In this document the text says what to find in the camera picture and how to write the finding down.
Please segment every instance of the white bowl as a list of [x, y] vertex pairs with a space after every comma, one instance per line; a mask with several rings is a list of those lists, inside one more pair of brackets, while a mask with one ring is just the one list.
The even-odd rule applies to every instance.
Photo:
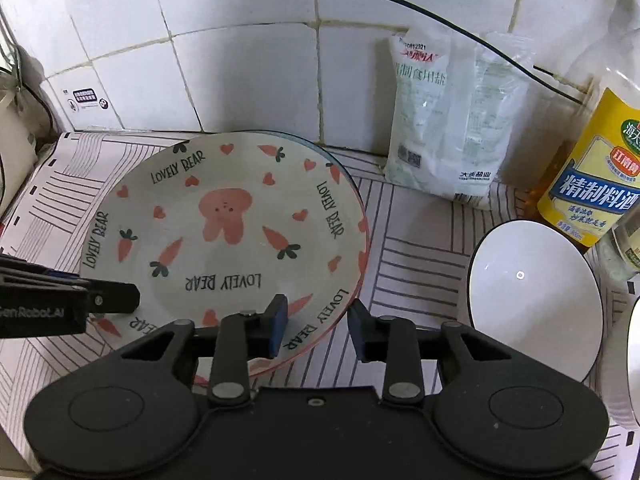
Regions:
[[626, 309], [613, 327], [602, 353], [600, 393], [609, 415], [628, 430], [639, 427], [640, 307]]
[[560, 233], [528, 220], [489, 231], [460, 288], [458, 320], [583, 381], [602, 344], [603, 311], [589, 264]]

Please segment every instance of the plate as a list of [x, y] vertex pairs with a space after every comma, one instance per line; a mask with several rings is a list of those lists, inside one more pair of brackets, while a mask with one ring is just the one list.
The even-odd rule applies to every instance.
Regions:
[[133, 315], [95, 321], [105, 339], [119, 348], [181, 318], [215, 326], [285, 294], [278, 357], [250, 373], [310, 349], [356, 296], [368, 257], [362, 200], [336, 162], [295, 137], [234, 132], [179, 142], [127, 173], [82, 247], [81, 276], [140, 290]]
[[598, 370], [602, 401], [626, 430], [640, 428], [640, 298], [620, 315], [607, 337]]
[[458, 320], [577, 381], [593, 368], [604, 328], [587, 261], [560, 233], [529, 220], [500, 224], [480, 241]]

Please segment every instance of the plastic bottle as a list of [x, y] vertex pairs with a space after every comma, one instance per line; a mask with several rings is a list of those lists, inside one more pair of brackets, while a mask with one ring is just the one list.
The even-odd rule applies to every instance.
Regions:
[[640, 205], [625, 214], [596, 244], [600, 267], [614, 282], [640, 272]]
[[640, 29], [605, 37], [598, 48], [602, 67], [525, 204], [528, 218], [560, 231], [581, 252], [640, 198], [640, 87], [633, 60]]

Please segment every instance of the paper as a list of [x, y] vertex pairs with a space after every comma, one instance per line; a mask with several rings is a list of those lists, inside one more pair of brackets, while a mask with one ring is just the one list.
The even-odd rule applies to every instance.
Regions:
[[[164, 147], [193, 137], [180, 133], [65, 134], [39, 164], [0, 238], [0, 251], [56, 269], [78, 272], [84, 231], [100, 201], [124, 174]], [[490, 190], [491, 211], [478, 211], [384, 180], [381, 157], [331, 150], [351, 173], [366, 206], [371, 235], [369, 266], [360, 299], [375, 316], [403, 316], [424, 328], [456, 318], [458, 288], [475, 246], [492, 227], [522, 212], [523, 197], [503, 184]], [[595, 269], [597, 260], [588, 254]], [[605, 337], [629, 298], [601, 286]], [[110, 348], [91, 326], [78, 336], [0, 340], [0, 425], [34, 468], [22, 432], [24, 410], [46, 384], [105, 355]], [[423, 362], [425, 389], [441, 389], [435, 362]], [[346, 318], [312, 351], [252, 381], [300, 387], [382, 387], [384, 364], [356, 361]], [[597, 388], [595, 371], [587, 381]], [[617, 426], [596, 457], [603, 479], [629, 480], [640, 435]]]

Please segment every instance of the white container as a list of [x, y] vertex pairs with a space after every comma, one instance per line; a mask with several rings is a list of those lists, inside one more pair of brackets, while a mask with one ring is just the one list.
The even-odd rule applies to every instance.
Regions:
[[602, 400], [617, 424], [640, 427], [640, 307], [625, 310], [604, 345], [599, 383]]
[[12, 90], [0, 90], [0, 215], [36, 161], [29, 131], [18, 116], [14, 97]]
[[489, 231], [469, 261], [458, 320], [583, 381], [603, 335], [598, 285], [560, 233], [514, 220]]

